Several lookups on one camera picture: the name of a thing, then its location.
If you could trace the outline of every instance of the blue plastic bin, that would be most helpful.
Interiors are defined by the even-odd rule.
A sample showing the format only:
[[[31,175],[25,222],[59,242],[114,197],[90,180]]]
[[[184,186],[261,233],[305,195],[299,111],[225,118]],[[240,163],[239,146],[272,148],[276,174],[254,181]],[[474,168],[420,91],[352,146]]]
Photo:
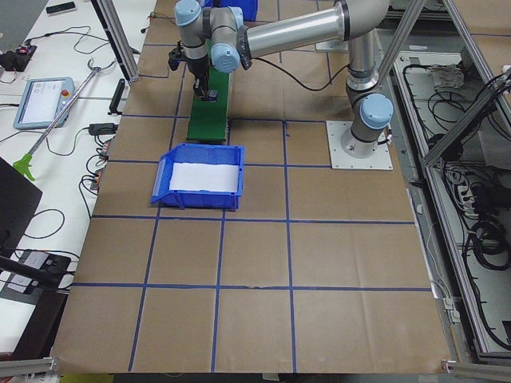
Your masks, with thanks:
[[[243,10],[243,20],[254,22],[257,17],[258,0],[220,0],[220,6],[238,6]],[[205,0],[204,6],[213,6],[214,0]]]
[[[242,146],[180,144],[160,158],[151,203],[162,202],[180,209],[186,207],[226,208],[234,211],[243,193],[244,148]],[[189,191],[170,188],[174,164],[235,165],[237,190]]]

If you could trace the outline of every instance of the robotic arm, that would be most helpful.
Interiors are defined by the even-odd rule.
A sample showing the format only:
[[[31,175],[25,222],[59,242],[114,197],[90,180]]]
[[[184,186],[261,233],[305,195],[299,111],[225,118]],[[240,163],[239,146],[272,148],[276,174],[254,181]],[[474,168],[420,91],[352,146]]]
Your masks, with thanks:
[[[240,65],[249,69],[252,58],[271,53],[335,38],[349,41],[347,94],[355,121],[350,136],[343,140],[345,150],[352,156],[367,157],[394,111],[390,101],[373,90],[378,74],[374,68],[372,30],[385,17],[389,2],[336,0],[328,10],[247,28],[240,8],[201,9],[197,0],[180,0],[175,15],[181,41],[169,54],[169,64],[176,70],[180,61],[185,61],[196,79],[196,96],[210,101],[208,39],[212,44],[211,63],[223,73],[231,73]]]

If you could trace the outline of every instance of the white desk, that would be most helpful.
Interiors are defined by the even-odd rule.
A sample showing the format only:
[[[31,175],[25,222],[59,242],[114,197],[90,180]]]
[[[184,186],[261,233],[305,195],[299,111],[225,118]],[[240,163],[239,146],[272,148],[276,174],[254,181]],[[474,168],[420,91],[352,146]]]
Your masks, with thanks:
[[[59,2],[61,1],[49,0],[48,4],[53,5]],[[48,16],[43,11],[27,38],[65,30],[71,26],[90,26],[91,34],[106,38],[92,4],[84,0],[75,0],[75,2],[77,10],[65,14]],[[148,25],[147,17],[153,11],[156,0],[116,0],[115,3],[129,44],[139,51],[142,50],[145,34],[141,33],[141,29]],[[72,31],[85,33],[86,30],[86,28],[83,28]],[[90,73],[89,68],[87,68],[87,61],[90,58],[93,58],[94,64],[98,66],[107,66],[115,59],[109,45],[91,55],[75,52],[73,46],[79,37],[73,34],[61,34],[34,40],[32,43],[38,47],[38,50],[35,52],[32,61],[26,67],[25,72],[18,73],[18,78],[13,84],[0,84],[0,94],[22,95],[26,81],[32,78],[68,76],[72,77],[78,85]],[[103,41],[95,38],[84,38],[78,48],[83,51],[90,51],[103,43]],[[9,73],[4,74],[4,76],[7,80],[11,78]],[[101,81],[95,81],[87,87],[81,97],[112,98],[117,82],[122,77],[119,65],[115,65],[112,69],[103,73]]]
[[[48,5],[59,3],[60,0],[49,0]],[[77,10],[67,14],[49,17],[43,12],[36,21],[28,38],[39,36],[56,30],[64,30],[70,26],[91,26],[91,34],[104,37],[92,4],[86,0],[75,0]],[[129,43],[133,48],[142,49],[145,34],[141,28],[147,26],[147,16],[154,9],[156,0],[116,0],[117,12],[125,28]],[[19,103],[25,89],[26,81],[31,78],[45,77],[72,77],[76,85],[80,85],[90,73],[87,61],[90,56],[73,51],[73,45],[78,40],[77,35],[56,35],[34,41],[38,50],[34,60],[29,63],[24,73],[18,73],[13,84],[0,84],[0,103]],[[83,50],[92,49],[101,44],[96,39],[85,39],[80,45]],[[109,45],[99,49],[92,55],[95,65],[107,65],[113,59],[113,51]],[[67,153],[73,147],[76,132],[89,126],[91,123],[114,122],[118,123],[120,117],[108,116],[109,100],[122,78],[118,65],[99,73],[84,89],[80,99],[71,109],[69,119],[62,128],[55,129],[49,136],[50,147],[55,152]],[[5,73],[2,79],[8,81],[11,73]],[[12,124],[16,115],[16,108],[0,108],[0,140],[17,132]],[[12,164],[22,158],[32,144],[37,140],[38,134],[22,133],[0,144],[0,156]],[[97,145],[94,138],[86,131],[81,132],[77,141],[77,148],[71,156],[56,156],[50,153],[43,144],[34,154],[30,169],[36,181],[34,184],[43,191],[38,211],[48,208],[57,208],[65,213],[65,225],[55,235],[47,239],[29,239],[23,237],[19,243],[20,248],[54,249],[72,251],[80,254],[81,247],[89,226],[89,218],[83,200],[78,191],[78,182],[86,173],[85,162],[96,154]],[[95,197],[84,192],[91,211]],[[34,219],[27,233],[32,236],[43,236],[54,231],[60,224],[61,218],[57,213],[48,212]],[[76,269],[76,262],[72,262],[69,270]],[[1,273],[0,279],[6,280],[8,273]],[[71,283],[71,277],[66,276],[61,286]],[[0,299],[0,352],[12,352],[16,347],[23,330],[26,327],[34,307],[24,303]]]

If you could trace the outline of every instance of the green grabber tip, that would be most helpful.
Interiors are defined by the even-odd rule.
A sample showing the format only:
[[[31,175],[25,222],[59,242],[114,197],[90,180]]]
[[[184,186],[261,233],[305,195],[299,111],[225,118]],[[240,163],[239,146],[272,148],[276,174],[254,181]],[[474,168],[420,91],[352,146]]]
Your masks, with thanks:
[[[31,181],[35,181],[35,178],[30,173],[29,167],[32,166],[30,164],[30,161],[32,160],[32,155],[29,153],[26,153],[23,158],[21,158],[19,161],[16,161],[13,163],[13,168],[15,168],[19,173],[26,176]]]

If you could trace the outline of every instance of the blue joint cap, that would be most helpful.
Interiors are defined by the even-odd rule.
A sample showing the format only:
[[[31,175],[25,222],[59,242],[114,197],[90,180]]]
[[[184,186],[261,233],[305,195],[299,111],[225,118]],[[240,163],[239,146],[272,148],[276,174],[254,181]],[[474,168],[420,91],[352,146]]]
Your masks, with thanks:
[[[236,28],[241,28],[243,26],[243,10],[238,6],[229,6],[228,9],[230,9],[234,15],[234,19],[236,20]]]
[[[240,66],[240,54],[232,45],[218,43],[211,48],[211,61],[219,72],[230,73]]]
[[[180,0],[174,6],[177,26],[192,24],[199,16],[202,9],[197,0]]]
[[[382,94],[370,94],[360,107],[360,117],[365,125],[373,130],[385,128],[394,115],[392,102]]]

